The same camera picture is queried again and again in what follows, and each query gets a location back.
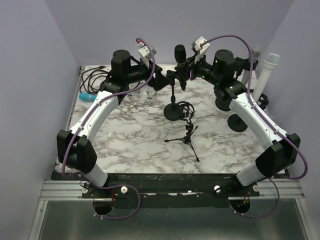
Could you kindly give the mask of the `black microphone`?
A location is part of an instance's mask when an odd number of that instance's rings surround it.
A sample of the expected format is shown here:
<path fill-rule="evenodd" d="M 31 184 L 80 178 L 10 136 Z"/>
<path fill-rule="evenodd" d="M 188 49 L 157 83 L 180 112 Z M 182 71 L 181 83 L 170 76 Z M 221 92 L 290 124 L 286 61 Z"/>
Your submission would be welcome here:
<path fill-rule="evenodd" d="M 183 44 L 178 44 L 174 48 L 174 58 L 176 61 L 177 66 L 174 68 L 177 72 L 184 74 L 186 71 L 186 49 Z"/>

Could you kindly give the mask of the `black round-base mic stand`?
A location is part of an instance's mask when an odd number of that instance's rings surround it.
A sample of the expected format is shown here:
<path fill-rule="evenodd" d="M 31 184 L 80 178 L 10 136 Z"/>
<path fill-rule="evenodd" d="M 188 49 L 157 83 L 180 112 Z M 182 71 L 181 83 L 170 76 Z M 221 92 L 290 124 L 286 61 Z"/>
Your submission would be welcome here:
<path fill-rule="evenodd" d="M 171 86 L 171 97 L 170 103 L 165 106 L 163 110 L 164 117 L 169 121 L 178 121 L 181 118 L 176 115 L 176 113 L 182 113 L 181 110 L 177 110 L 178 104 L 176 103 L 176 96 L 175 96 L 175 79 L 178 75 L 172 71 L 167 70 L 166 77 L 170 79 L 170 86 Z"/>

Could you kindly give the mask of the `black tripod shock-mount stand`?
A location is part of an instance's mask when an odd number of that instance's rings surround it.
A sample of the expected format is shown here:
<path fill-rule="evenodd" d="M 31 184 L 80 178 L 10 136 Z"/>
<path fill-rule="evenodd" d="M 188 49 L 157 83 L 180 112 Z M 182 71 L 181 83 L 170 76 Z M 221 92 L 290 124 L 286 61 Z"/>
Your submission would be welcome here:
<path fill-rule="evenodd" d="M 198 125 L 194 127 L 194 124 L 192 123 L 192 118 L 195 114 L 195 108 L 191 103 L 187 101 L 180 101 L 178 103 L 175 103 L 174 105 L 175 107 L 172 113 L 178 120 L 186 122 L 186 125 L 185 125 L 186 133 L 184 137 L 165 139 L 164 142 L 168 143 L 172 141 L 182 141 L 185 145 L 188 145 L 192 149 L 195 155 L 195 159 L 199 163 L 200 159 L 197 156 L 197 153 L 192 145 L 192 140 L 191 140 L 193 133 L 198 128 Z"/>

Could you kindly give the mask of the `blue microphone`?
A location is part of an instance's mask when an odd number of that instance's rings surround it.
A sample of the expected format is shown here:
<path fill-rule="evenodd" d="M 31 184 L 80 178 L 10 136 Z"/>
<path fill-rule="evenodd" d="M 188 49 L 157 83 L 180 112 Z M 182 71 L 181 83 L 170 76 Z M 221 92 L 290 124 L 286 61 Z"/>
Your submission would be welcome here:
<path fill-rule="evenodd" d="M 96 94 L 90 94 L 87 92 L 82 92 L 78 95 L 78 98 L 83 102 L 94 102 L 97 98 Z"/>

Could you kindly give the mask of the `white microphone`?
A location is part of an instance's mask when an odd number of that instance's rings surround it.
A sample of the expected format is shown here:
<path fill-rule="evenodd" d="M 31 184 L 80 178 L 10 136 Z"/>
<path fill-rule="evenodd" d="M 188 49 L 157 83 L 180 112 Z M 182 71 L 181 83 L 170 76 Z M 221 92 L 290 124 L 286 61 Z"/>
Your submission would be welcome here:
<path fill-rule="evenodd" d="M 262 66 L 262 71 L 257 78 L 257 83 L 252 92 L 252 98 L 257 103 L 260 99 L 260 96 L 263 93 L 263 90 L 272 74 L 274 69 L 278 66 L 280 56 L 275 53 L 269 53 L 265 58 Z"/>

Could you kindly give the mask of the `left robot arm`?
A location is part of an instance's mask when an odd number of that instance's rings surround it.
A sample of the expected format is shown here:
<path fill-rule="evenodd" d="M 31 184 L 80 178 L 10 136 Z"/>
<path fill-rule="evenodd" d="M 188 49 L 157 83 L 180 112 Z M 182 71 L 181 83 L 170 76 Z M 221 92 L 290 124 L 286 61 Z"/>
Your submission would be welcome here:
<path fill-rule="evenodd" d="M 82 118 L 70 128 L 57 134 L 58 160 L 62 166 L 80 171 L 92 183 L 93 191 L 101 198 L 107 197 L 111 185 L 108 174 L 97 164 L 97 154 L 92 146 L 98 130 L 108 117 L 131 92 L 129 85 L 145 81 L 145 84 L 159 91 L 170 84 L 162 69 L 154 63 L 154 49 L 142 46 L 140 62 L 132 65 L 133 57 L 127 50 L 117 50 L 111 59 L 110 77 L 101 85 L 95 101 Z"/>

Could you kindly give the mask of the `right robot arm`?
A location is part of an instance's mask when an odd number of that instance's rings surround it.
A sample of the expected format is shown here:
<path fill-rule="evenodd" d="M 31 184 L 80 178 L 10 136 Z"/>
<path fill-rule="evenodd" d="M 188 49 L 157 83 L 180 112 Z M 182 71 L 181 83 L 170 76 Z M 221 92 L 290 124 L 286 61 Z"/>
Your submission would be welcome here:
<path fill-rule="evenodd" d="M 235 58 L 231 51 L 221 49 L 215 53 L 213 64 L 209 64 L 203 49 L 187 57 L 185 47 L 180 44 L 174 49 L 174 58 L 182 89 L 186 88 L 187 80 L 197 77 L 211 83 L 216 106 L 220 110 L 234 112 L 227 121 L 229 128 L 235 132 L 250 129 L 264 149 L 254 163 L 235 175 L 236 180 L 230 183 L 230 191 L 234 195 L 243 195 L 248 185 L 275 176 L 296 161 L 300 137 L 295 133 L 288 134 L 279 127 L 258 104 L 264 86 L 279 64 L 278 54 L 270 53 L 264 60 L 262 73 L 253 91 L 236 80 L 234 74 L 242 70 L 249 72 L 250 64 L 258 63 L 256 56 L 254 60 Z"/>

